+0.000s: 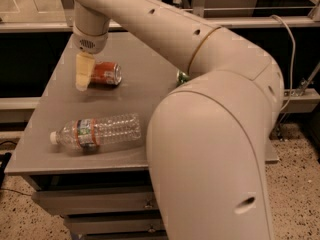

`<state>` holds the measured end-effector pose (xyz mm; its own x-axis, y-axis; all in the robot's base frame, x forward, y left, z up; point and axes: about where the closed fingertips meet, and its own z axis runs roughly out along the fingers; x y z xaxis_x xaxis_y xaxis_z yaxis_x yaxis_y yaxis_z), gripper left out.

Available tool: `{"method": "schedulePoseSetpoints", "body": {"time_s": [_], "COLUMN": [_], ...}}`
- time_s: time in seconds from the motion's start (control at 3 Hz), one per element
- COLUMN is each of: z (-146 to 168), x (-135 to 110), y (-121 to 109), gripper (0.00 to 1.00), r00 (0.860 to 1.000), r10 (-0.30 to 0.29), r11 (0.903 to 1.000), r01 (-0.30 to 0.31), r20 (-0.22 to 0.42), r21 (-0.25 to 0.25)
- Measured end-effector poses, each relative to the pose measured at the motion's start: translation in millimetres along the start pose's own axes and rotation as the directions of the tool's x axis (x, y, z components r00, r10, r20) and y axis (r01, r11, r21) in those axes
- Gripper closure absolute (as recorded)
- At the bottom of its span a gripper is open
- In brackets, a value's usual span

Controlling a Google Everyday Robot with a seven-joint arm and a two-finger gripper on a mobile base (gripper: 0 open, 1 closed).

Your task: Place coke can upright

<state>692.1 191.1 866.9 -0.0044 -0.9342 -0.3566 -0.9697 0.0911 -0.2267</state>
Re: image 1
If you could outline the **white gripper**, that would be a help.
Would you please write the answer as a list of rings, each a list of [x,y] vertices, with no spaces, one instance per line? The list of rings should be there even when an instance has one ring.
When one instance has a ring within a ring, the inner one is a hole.
[[[95,68],[95,58],[92,54],[100,53],[107,43],[108,34],[91,36],[73,27],[73,43],[81,51],[76,55],[76,88],[85,91],[91,82]]]

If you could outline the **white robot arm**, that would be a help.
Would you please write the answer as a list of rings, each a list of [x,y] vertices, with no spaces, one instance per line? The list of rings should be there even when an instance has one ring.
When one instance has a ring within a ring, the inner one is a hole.
[[[112,19],[190,77],[157,106],[146,137],[169,240],[274,240],[265,153],[284,98],[276,61],[157,0],[74,2],[76,38],[103,38]]]

